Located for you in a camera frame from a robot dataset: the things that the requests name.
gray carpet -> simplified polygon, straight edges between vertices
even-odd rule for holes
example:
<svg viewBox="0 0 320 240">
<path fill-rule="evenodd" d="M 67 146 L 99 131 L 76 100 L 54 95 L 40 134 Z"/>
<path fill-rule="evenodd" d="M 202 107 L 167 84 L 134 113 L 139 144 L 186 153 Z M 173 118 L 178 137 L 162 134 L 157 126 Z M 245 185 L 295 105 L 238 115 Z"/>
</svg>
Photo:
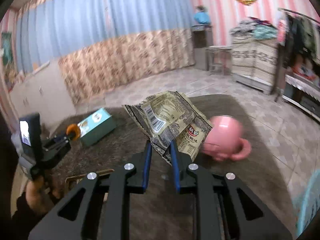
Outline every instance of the gray carpet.
<svg viewBox="0 0 320 240">
<path fill-rule="evenodd" d="M 294 233 L 295 217 L 286 184 L 253 123 L 237 101 L 228 95 L 207 95 L 191 98 L 208 118 L 225 114 L 236 117 L 244 126 L 243 138 L 252 144 L 249 158 L 239 162 L 214 162 L 199 154 L 195 160 L 212 172 L 224 175 L 235 173 Z M 134 153 L 144 149 L 146 136 L 122 108 L 108 112 L 117 122 L 117 128 L 95 145 L 86 148 L 79 141 L 53 170 L 60 182 L 66 177 L 115 168 L 123 165 Z M 77 123 L 88 114 L 70 117 L 56 132 L 64 131 L 70 123 Z M 130 202 L 130 235 L 132 240 L 192 239 L 192 197 L 176 195 L 170 180 L 171 167 L 153 151 L 149 186 L 144 195 L 132 195 Z"/>
</svg>

barcode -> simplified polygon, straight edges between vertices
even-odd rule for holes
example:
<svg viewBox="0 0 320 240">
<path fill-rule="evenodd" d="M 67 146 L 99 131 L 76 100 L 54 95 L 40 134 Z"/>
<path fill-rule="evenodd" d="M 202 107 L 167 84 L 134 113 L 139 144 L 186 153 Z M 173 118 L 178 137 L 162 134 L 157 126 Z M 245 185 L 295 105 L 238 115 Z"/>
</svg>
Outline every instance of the barcode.
<svg viewBox="0 0 320 240">
<path fill-rule="evenodd" d="M 147 118 L 151 124 L 152 129 L 155 132 L 159 132 L 160 129 L 164 126 L 165 121 L 160 120 L 159 118 L 157 118 L 151 108 L 151 106 L 146 106 L 144 108 L 145 113 L 147 114 Z"/>
</svg>

teal box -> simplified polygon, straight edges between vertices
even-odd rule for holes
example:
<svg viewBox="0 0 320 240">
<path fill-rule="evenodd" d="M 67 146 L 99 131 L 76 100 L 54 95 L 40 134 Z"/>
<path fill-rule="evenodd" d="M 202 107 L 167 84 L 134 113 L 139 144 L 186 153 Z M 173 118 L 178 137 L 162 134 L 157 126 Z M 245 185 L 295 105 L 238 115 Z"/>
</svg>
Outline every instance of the teal box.
<svg viewBox="0 0 320 240">
<path fill-rule="evenodd" d="M 104 108 L 100 108 L 78 126 L 81 130 L 80 140 L 85 146 L 90 146 L 116 128 L 116 123 Z"/>
</svg>

wall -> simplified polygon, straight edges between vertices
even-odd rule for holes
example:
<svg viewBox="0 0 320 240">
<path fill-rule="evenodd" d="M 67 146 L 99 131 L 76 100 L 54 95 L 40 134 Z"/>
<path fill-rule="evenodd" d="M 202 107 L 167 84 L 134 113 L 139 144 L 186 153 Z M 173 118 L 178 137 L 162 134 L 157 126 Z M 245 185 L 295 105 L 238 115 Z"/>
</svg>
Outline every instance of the wall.
<svg viewBox="0 0 320 240">
<path fill-rule="evenodd" d="M 16 16 L 17 16 L 17 12 L 15 10 L 13 10 L 13 9 L 7 10 L 2 21 L 0 22 L 1 32 L 13 32 L 14 31 Z"/>
<path fill-rule="evenodd" d="M 309 0 L 257 0 L 250 6 L 237 0 L 192 0 L 193 6 L 205 5 L 213 25 L 213 41 L 215 45 L 230 45 L 229 30 L 247 17 L 268 20 L 276 25 L 278 7 L 290 9 L 308 15 L 320 21 L 316 10 Z"/>
</svg>

pink mug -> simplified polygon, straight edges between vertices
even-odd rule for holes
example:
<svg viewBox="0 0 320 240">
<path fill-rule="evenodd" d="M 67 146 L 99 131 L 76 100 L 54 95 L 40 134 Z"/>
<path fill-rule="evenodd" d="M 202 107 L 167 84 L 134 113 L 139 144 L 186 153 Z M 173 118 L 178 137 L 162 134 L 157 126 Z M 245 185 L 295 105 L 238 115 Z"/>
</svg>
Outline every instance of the pink mug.
<svg viewBox="0 0 320 240">
<path fill-rule="evenodd" d="M 242 124 L 227 115 L 218 115 L 210 119 L 212 130 L 206 137 L 201 152 L 212 156 L 216 161 L 231 159 L 239 161 L 248 157 L 251 144 L 242 139 Z"/>
</svg>

